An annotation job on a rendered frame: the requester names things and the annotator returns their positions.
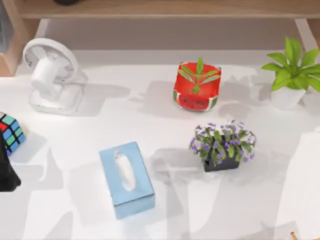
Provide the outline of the red watermelon plant pot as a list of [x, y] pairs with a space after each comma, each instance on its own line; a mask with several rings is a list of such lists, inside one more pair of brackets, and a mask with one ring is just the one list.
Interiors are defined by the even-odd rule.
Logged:
[[222, 69], [206, 64], [200, 56], [196, 62], [181, 62], [173, 87], [173, 100], [182, 109], [207, 112], [218, 101]]

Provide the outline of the purple flowers in black pot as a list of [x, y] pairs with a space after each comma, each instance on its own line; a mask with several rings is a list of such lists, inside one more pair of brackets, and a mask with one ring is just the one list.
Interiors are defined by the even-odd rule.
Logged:
[[234, 119], [225, 124], [197, 125], [189, 149], [201, 158], [205, 172], [232, 170], [255, 156], [256, 135]]

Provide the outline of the light blue tissue box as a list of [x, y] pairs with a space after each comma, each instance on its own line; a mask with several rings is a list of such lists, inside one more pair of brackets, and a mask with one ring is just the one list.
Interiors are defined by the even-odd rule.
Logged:
[[155, 192], [136, 142], [99, 152], [118, 220], [155, 207]]

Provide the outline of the wooden shelf unit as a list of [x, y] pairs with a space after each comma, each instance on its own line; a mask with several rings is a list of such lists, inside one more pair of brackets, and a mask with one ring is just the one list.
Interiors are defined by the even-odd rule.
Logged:
[[320, 0], [3, 0], [13, 26], [8, 49], [0, 52], [0, 76], [15, 74], [22, 50], [41, 19], [111, 18], [289, 18], [306, 19], [320, 47]]

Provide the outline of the white desk fan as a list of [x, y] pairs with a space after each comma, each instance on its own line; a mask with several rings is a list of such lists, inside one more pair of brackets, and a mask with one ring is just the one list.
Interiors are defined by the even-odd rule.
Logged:
[[23, 49], [23, 62], [32, 70], [29, 105], [37, 112], [73, 115], [88, 81], [74, 53], [49, 38], [34, 38]]

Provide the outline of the green plant in white pot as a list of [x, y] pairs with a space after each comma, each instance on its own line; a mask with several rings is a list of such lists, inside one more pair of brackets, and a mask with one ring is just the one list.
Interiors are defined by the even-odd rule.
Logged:
[[275, 62], [267, 63], [261, 69], [275, 73], [270, 100], [276, 108], [293, 109], [309, 88], [320, 93], [320, 63], [316, 63], [319, 54], [318, 48], [303, 53], [301, 43], [294, 37], [285, 38], [284, 53], [267, 54]]

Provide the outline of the colourful puzzle cube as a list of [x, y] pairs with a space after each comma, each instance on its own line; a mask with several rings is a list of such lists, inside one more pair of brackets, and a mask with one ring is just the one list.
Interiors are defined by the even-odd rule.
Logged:
[[0, 129], [4, 138], [6, 154], [9, 157], [26, 140], [26, 136], [18, 121], [1, 111]]

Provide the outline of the dark round object on shelf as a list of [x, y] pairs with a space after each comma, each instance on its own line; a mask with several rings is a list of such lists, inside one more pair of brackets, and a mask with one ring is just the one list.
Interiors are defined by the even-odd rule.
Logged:
[[53, 1], [61, 6], [71, 6], [71, 5], [77, 4], [81, 0], [53, 0]]

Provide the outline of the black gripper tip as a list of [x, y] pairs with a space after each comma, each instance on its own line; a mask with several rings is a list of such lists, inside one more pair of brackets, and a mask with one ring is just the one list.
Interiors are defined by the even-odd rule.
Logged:
[[8, 158], [5, 139], [0, 129], [0, 192], [13, 192], [21, 183]]

